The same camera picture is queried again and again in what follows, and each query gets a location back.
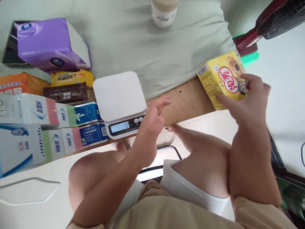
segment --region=red fan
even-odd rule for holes
[[[305,21],[305,0],[274,0],[261,13],[248,33],[233,38],[241,56],[257,51],[256,42],[271,39]]]

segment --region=orange package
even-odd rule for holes
[[[24,72],[0,77],[0,93],[8,95],[30,93],[42,96],[44,87],[50,86],[51,83]]]

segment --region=digital kitchen scale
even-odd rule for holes
[[[139,78],[125,72],[93,82],[98,110],[111,139],[136,134],[147,111]]]

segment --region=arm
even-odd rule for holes
[[[230,154],[229,187],[234,205],[237,197],[258,203],[281,204],[276,178],[271,167],[271,144],[266,125],[270,86],[260,77],[244,74],[250,82],[249,95],[241,101],[218,96],[238,124]]]
[[[164,126],[164,120],[159,115],[170,103],[169,97],[163,97],[150,105],[131,150],[87,194],[71,223],[93,227],[111,219],[138,173],[154,161],[157,153],[156,141]]]

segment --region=wooden table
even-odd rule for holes
[[[168,92],[165,92],[161,96],[146,101],[146,104],[149,106],[149,104],[154,100],[167,95],[171,97],[172,104],[165,107],[162,111],[161,116],[165,121],[164,126],[169,126],[215,111],[210,98],[208,97],[198,77],[195,77],[186,83],[181,84],[172,90],[169,90]],[[104,143],[78,150],[67,156],[81,153],[110,143],[118,142],[122,139],[124,138],[118,140],[109,139]]]

